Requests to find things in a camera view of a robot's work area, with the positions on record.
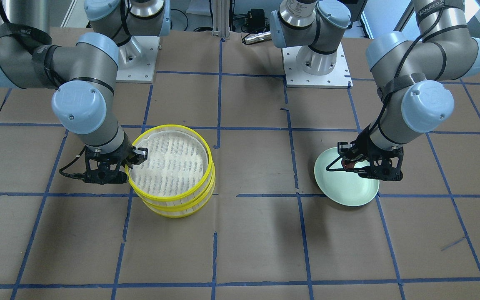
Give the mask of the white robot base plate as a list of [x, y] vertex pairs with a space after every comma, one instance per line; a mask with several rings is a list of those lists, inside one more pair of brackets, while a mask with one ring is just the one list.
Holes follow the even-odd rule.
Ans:
[[282, 57], [289, 88], [353, 87], [342, 44], [329, 55], [316, 53], [308, 46], [292, 46], [282, 49]]

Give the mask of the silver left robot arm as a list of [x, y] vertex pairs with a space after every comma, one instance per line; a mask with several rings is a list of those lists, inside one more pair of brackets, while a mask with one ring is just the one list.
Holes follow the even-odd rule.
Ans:
[[[463, 0], [414, 0], [420, 35], [408, 40], [389, 32], [366, 49], [366, 60], [383, 103], [375, 121], [352, 142], [339, 142], [339, 171], [362, 178], [400, 181], [403, 146], [436, 129], [454, 111], [442, 80], [480, 72], [480, 38], [471, 37]], [[269, 17], [273, 44], [299, 46], [296, 63], [308, 74], [329, 74], [350, 23], [337, 0], [284, 0]]]

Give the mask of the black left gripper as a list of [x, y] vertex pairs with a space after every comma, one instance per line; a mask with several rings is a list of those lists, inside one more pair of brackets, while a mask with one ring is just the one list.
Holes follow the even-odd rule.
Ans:
[[[338, 156], [326, 166], [326, 171], [336, 172], [353, 172], [362, 178], [378, 179], [385, 182], [398, 182], [402, 180], [403, 173], [401, 171], [404, 148], [393, 148], [392, 150], [383, 150], [378, 148], [372, 142], [366, 142], [366, 155], [358, 154], [355, 144], [348, 142], [337, 143]], [[339, 160], [350, 162], [367, 161], [366, 166], [354, 168], [332, 168]]]

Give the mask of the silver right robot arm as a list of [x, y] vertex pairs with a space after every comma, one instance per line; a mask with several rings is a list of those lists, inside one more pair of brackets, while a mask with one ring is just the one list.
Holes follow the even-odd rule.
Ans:
[[135, 36], [166, 36], [168, 0], [86, 0], [93, 32], [75, 46], [55, 45], [46, 0], [0, 0], [0, 87], [53, 89], [61, 124], [84, 143], [84, 173], [59, 173], [93, 184], [123, 184], [124, 168], [148, 158], [135, 148], [112, 111], [120, 67], [137, 61]]

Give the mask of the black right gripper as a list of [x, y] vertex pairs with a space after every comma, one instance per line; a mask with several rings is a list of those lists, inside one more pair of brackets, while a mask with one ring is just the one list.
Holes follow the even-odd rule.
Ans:
[[[73, 165], [80, 157], [85, 158], [86, 170], [84, 173], [66, 173], [65, 169]], [[84, 146], [80, 153], [68, 165], [59, 169], [59, 173], [67, 178], [80, 179], [92, 184], [124, 184], [128, 182], [128, 175], [121, 167], [132, 168], [140, 165], [148, 158], [148, 148], [134, 146], [120, 146], [114, 152], [101, 154]]]

